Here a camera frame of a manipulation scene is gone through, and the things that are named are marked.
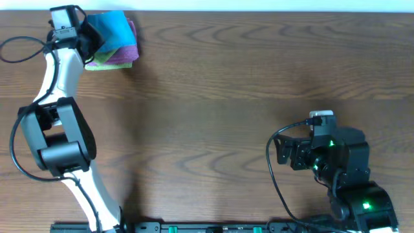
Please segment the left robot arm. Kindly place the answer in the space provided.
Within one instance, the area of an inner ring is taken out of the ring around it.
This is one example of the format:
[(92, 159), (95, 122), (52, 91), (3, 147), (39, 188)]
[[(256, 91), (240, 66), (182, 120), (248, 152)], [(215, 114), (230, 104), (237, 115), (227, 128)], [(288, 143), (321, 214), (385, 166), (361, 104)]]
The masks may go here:
[(127, 232), (122, 209), (98, 173), (94, 135), (75, 101), (79, 77), (103, 43), (87, 20), (79, 20), (82, 11), (76, 5), (50, 9), (43, 83), (33, 103), (20, 108), (14, 125), (21, 127), (39, 169), (51, 174), (47, 179), (26, 176), (65, 184), (86, 214), (89, 232)]

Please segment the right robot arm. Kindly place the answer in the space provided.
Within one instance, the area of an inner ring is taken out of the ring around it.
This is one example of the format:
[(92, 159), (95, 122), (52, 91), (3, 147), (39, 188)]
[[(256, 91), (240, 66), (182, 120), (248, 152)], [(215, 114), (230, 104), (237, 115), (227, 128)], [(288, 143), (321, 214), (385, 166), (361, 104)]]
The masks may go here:
[(305, 230), (319, 232), (398, 232), (388, 193), (370, 179), (370, 147), (363, 131), (340, 127), (332, 111), (311, 111), (309, 117), (273, 133), (278, 164), (294, 171), (311, 170), (326, 187), (331, 216), (298, 219)]

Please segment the blue microfiber cloth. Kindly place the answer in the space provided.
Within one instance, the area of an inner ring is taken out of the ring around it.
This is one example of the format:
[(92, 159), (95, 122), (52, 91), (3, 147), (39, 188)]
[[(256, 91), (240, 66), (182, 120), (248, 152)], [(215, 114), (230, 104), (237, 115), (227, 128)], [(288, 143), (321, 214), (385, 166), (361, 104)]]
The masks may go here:
[(123, 11), (89, 14), (87, 20), (102, 36), (103, 45), (98, 52), (110, 52), (121, 47), (136, 45), (135, 35)]

